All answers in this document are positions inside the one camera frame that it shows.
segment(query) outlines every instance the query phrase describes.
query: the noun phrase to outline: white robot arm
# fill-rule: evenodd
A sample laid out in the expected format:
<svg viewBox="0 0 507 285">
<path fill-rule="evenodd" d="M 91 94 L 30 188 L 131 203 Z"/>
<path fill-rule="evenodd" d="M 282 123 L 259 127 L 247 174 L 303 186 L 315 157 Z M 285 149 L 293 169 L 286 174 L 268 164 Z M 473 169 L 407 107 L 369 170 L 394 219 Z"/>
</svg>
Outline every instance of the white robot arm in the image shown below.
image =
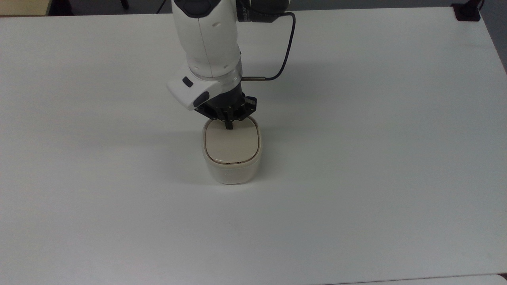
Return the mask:
<svg viewBox="0 0 507 285">
<path fill-rule="evenodd" d="M 257 109 L 257 99 L 246 97 L 241 90 L 236 21 L 272 22 L 285 11 L 289 0 L 171 3 L 178 37 L 187 56 L 167 87 L 187 109 L 222 120 L 227 129 L 232 129 L 234 120 L 243 120 Z"/>
</svg>

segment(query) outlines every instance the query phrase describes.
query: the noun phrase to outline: container lid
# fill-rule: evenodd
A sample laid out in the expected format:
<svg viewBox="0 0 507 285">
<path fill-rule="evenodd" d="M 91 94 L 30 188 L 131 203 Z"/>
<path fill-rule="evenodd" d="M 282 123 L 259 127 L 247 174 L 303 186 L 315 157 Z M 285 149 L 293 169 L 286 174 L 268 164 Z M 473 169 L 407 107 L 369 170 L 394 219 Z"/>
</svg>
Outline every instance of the container lid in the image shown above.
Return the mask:
<svg viewBox="0 0 507 285">
<path fill-rule="evenodd" d="M 236 164 L 252 159 L 259 151 L 257 125 L 249 118 L 234 121 L 234 129 L 228 130 L 219 120 L 205 126 L 204 149 L 216 163 Z"/>
</svg>

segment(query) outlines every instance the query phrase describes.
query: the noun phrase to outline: floor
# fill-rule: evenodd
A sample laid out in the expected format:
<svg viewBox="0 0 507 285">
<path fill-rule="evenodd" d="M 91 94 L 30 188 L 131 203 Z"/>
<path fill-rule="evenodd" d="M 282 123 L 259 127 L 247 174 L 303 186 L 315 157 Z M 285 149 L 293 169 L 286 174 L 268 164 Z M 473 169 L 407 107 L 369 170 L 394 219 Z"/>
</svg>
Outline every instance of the floor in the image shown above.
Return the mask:
<svg viewBox="0 0 507 285">
<path fill-rule="evenodd" d="M 53 0 L 52 10 L 58 10 L 67 0 Z M 129 9 L 120 0 L 68 0 L 74 15 L 153 14 L 163 0 L 128 0 Z M 448 7 L 464 0 L 292 0 L 289 10 L 365 9 L 402 7 Z M 160 13 L 171 13 L 170 0 Z M 485 0 L 481 10 L 486 26 L 498 51 L 503 67 L 507 70 L 507 1 Z"/>
</svg>

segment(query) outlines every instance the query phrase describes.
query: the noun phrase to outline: black mount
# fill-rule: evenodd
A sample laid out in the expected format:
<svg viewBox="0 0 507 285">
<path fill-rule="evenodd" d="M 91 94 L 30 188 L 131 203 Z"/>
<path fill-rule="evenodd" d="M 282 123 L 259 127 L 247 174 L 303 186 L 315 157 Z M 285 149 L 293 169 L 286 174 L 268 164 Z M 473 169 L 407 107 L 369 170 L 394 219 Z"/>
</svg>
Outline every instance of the black mount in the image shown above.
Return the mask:
<svg viewBox="0 0 507 285">
<path fill-rule="evenodd" d="M 452 4 L 454 15 L 458 21 L 478 22 L 481 19 L 479 14 L 479 3 L 482 0 L 470 0 L 465 4 Z"/>
<path fill-rule="evenodd" d="M 232 130 L 233 121 L 242 121 L 257 110 L 257 98 L 245 96 L 240 83 L 231 91 L 208 100 L 195 110 L 212 120 L 221 120 L 228 130 Z"/>
</svg>

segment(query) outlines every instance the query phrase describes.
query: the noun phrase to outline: black button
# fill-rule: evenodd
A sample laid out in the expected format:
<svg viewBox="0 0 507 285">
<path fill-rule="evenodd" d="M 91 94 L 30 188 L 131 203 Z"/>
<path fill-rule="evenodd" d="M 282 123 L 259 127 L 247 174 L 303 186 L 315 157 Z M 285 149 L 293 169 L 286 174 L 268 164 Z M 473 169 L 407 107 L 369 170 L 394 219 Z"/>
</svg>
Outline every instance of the black button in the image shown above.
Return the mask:
<svg viewBox="0 0 507 285">
<path fill-rule="evenodd" d="M 208 0 L 187 0 L 184 9 L 193 16 L 207 15 L 211 9 L 211 4 Z"/>
<path fill-rule="evenodd" d="M 192 87 L 192 85 L 194 85 L 194 83 L 192 81 L 190 81 L 190 79 L 188 77 L 183 77 L 183 83 L 185 83 L 185 85 L 187 87 Z"/>
<path fill-rule="evenodd" d="M 209 92 L 206 91 L 204 93 L 202 93 L 201 95 L 199 95 L 199 97 L 197 97 L 197 99 L 194 100 L 194 107 L 198 107 L 200 104 L 203 104 L 204 102 L 208 101 L 209 99 Z"/>
</svg>

